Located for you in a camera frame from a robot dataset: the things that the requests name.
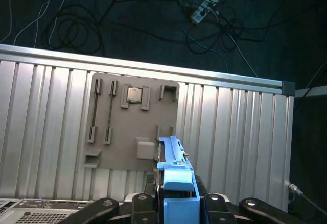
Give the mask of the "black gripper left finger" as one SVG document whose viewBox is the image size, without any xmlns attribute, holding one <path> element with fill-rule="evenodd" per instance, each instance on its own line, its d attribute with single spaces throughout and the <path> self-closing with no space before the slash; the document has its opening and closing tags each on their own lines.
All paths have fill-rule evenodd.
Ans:
<svg viewBox="0 0 327 224">
<path fill-rule="evenodd" d="M 112 198 L 100 198 L 60 223 L 156 223 L 156 180 L 147 174 L 144 192 L 120 204 Z"/>
</svg>

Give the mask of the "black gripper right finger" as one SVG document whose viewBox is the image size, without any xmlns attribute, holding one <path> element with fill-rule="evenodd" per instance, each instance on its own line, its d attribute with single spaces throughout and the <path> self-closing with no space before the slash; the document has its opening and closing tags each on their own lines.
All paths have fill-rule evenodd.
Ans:
<svg viewBox="0 0 327 224">
<path fill-rule="evenodd" d="M 200 194 L 200 223 L 304 223 L 258 198 L 248 197 L 235 205 L 223 194 L 209 193 L 200 176 L 195 178 Z"/>
</svg>

